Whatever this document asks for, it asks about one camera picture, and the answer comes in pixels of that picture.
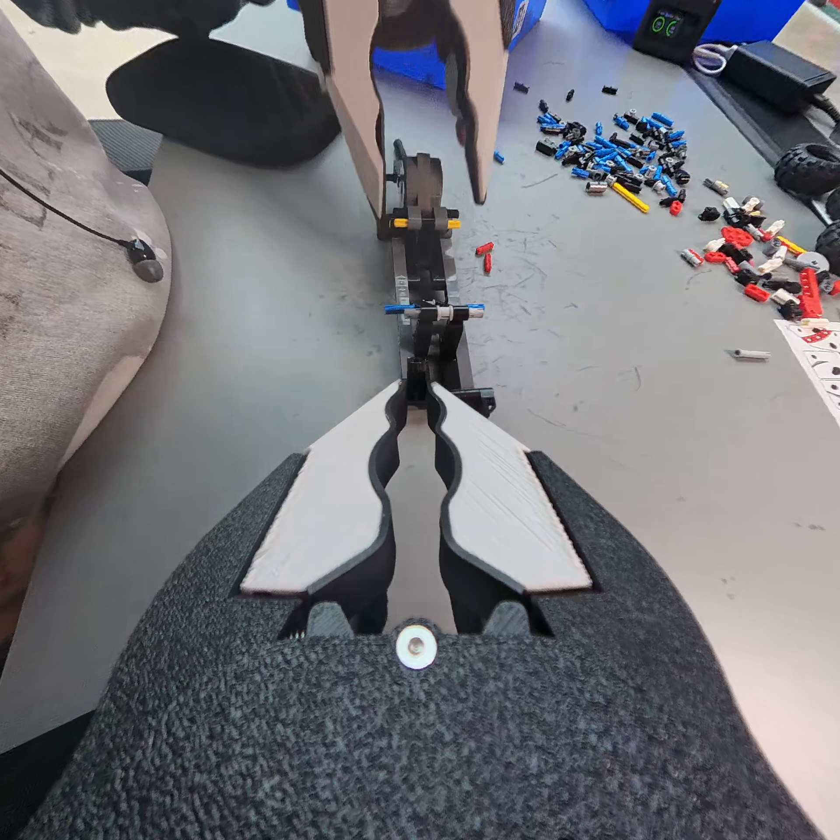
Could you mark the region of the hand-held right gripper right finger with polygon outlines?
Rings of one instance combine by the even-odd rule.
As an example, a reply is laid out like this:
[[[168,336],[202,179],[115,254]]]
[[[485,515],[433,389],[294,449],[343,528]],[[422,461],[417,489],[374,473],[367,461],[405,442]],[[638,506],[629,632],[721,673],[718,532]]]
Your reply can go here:
[[[594,578],[532,462],[535,452],[442,385],[427,390],[440,508],[439,570],[456,631],[482,634],[503,603],[553,633],[540,597],[590,594]]]

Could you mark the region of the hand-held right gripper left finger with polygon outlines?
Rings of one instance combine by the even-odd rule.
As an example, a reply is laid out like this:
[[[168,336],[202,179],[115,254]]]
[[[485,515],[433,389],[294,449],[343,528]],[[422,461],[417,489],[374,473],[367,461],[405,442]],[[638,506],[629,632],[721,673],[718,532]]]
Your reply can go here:
[[[241,595],[337,603],[358,634],[380,634],[396,565],[386,486],[400,465],[403,382],[312,443],[239,584]]]

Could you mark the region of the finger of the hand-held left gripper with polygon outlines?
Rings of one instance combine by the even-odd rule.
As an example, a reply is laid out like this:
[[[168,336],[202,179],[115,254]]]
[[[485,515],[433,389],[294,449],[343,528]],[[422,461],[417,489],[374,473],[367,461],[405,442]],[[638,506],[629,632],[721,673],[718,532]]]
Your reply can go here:
[[[323,1],[329,56],[325,85],[353,167],[377,219],[385,212],[384,109],[371,73],[378,1]]]
[[[510,44],[510,2],[443,2],[445,89],[477,205],[487,200]]]

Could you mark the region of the toy brick chassis model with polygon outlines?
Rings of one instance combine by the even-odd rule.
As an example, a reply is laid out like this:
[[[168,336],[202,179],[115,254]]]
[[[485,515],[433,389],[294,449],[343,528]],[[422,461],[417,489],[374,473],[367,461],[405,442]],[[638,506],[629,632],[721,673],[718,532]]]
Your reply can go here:
[[[459,211],[443,203],[441,162],[427,153],[409,155],[403,142],[393,144],[393,168],[386,184],[397,190],[393,209],[379,233],[392,247],[394,318],[402,382],[407,360],[428,360],[428,385],[452,392],[476,387],[466,337],[467,324],[483,319],[485,306],[460,296],[452,236]]]

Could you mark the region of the grey desk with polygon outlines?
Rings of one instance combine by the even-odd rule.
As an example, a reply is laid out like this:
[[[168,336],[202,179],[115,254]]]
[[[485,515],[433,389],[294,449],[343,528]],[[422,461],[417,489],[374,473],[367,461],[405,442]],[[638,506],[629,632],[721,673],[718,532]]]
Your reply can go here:
[[[697,213],[759,196],[794,242],[821,227],[680,68],[550,2],[515,48],[486,204],[439,91],[379,76],[385,129],[444,165],[457,275],[494,419],[539,449],[656,558],[688,602],[766,757],[838,838],[838,425],[772,308],[679,257]],[[538,98],[585,121],[635,108],[687,133],[686,210],[641,213],[561,181],[530,191]],[[159,338],[65,468],[2,677],[2,751],[95,707],[119,652],[201,537],[292,453],[399,373],[390,251],[347,147],[288,171],[161,145],[171,232]],[[492,271],[476,247],[493,242]],[[727,350],[769,351],[766,363]]]

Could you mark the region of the pile of blue black pins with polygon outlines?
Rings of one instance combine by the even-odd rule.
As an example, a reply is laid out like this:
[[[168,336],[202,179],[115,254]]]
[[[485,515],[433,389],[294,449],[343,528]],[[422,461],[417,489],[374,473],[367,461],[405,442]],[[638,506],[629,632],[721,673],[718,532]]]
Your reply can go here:
[[[542,175],[523,171],[524,190],[564,181],[590,197],[620,195],[644,214],[652,206],[671,217],[685,212],[692,181],[689,144],[673,119],[627,108],[587,122],[562,114],[542,97],[535,109],[532,154],[521,163]]]

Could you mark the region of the small black display device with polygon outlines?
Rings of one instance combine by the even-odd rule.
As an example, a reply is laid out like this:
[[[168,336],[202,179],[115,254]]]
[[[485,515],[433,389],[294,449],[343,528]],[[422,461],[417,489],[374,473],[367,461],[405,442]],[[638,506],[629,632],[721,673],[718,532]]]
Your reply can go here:
[[[636,52],[684,65],[721,1],[651,1],[633,38]]]

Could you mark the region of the black power adapter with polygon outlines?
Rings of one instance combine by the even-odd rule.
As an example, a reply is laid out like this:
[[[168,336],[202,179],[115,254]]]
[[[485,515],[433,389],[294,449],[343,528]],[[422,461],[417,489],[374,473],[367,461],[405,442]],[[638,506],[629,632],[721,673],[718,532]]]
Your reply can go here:
[[[837,74],[764,40],[738,45],[720,78],[776,111],[793,115],[824,100]]]

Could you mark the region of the pile of mixed small bricks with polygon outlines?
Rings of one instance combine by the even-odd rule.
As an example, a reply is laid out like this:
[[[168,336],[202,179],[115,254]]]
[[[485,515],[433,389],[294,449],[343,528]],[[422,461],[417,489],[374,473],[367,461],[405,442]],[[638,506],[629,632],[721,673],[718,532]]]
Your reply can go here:
[[[723,225],[719,236],[700,249],[682,249],[680,259],[693,270],[722,266],[744,297],[772,304],[785,321],[813,326],[830,321],[823,299],[838,298],[838,276],[825,257],[783,236],[784,220],[768,224],[757,196],[739,201],[730,196],[725,182],[707,178],[703,185],[721,202],[705,207],[698,219]]]

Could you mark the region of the person's grey patterned shirt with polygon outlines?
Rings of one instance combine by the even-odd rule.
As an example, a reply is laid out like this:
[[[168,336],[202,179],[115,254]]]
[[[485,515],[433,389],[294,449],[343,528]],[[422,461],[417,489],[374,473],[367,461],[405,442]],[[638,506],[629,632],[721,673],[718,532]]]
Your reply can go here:
[[[149,284],[118,246],[2,179],[1,524],[41,508],[62,466],[119,399],[158,337],[172,246],[150,190],[123,174],[13,23],[1,23],[2,170],[53,207],[141,238],[164,269]]]

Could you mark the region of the white sticker sheet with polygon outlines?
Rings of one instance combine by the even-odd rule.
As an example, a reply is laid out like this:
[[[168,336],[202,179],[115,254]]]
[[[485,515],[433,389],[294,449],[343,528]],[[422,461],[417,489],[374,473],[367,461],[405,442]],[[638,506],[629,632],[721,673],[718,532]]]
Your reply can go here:
[[[813,326],[775,320],[822,403],[839,424],[839,323],[823,319]]]

